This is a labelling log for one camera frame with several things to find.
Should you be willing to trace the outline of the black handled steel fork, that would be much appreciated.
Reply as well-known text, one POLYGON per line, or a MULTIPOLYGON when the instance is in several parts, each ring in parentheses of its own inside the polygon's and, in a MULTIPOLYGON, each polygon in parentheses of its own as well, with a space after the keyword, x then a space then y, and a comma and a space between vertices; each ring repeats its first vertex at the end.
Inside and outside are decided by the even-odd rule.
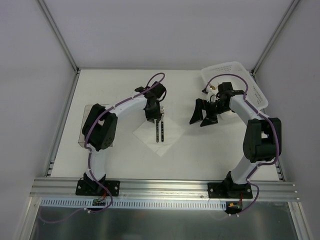
POLYGON ((164 128, 164 115, 165 115, 165 108, 164 106, 160 107, 160 113, 161 113, 161 121, 160 121, 160 129, 161 129, 161 142, 163 143, 165 140, 165 128, 164 128))

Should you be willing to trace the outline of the black handled steel spoon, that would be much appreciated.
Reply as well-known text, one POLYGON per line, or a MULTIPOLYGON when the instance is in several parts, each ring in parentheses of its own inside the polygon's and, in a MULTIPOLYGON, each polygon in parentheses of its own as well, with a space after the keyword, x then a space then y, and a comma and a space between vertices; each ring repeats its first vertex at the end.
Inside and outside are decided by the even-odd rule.
POLYGON ((155 128, 156 128, 156 142, 158 143, 160 141, 160 136, 159 136, 159 122, 160 120, 156 119, 155 120, 155 128))

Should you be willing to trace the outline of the white paper napkin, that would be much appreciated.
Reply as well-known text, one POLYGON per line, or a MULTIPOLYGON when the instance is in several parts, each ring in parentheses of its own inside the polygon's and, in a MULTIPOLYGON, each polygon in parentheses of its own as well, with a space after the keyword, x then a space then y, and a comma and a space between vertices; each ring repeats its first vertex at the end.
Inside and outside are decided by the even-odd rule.
POLYGON ((169 117, 164 117, 163 134, 161 124, 159 123, 158 142, 156 130, 155 123, 145 121, 133 132, 133 134, 160 157, 162 157, 185 132, 183 127, 179 126, 169 117))

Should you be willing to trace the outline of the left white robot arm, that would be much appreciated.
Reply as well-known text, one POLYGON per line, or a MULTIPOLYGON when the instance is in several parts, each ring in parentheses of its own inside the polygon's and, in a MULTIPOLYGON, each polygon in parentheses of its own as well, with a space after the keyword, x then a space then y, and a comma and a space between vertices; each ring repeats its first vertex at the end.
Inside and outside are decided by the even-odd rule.
POLYGON ((93 195, 99 195, 104 191, 104 151, 114 142, 118 120, 143 110, 148 122, 159 123, 163 116, 160 102, 166 94, 167 89, 156 81, 152 86, 136 88, 133 96, 114 106, 105 107, 96 103, 91 107, 81 132, 84 136, 84 148, 89 151, 83 180, 87 182, 87 189, 93 195))

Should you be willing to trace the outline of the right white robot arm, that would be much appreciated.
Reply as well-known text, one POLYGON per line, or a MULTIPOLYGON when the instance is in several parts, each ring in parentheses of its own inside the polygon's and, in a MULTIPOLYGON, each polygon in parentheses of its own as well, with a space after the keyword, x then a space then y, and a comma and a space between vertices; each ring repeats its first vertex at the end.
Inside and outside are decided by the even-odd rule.
POLYGON ((243 157, 220 183, 208 183, 210 198, 251 199, 250 178, 259 167, 276 163, 281 154, 282 122, 279 118, 263 115, 246 98, 246 91, 233 89, 231 82, 218 86, 217 99, 196 99, 195 109, 189 121, 199 122, 201 127, 218 123, 218 114, 236 113, 246 126, 242 144, 243 157))

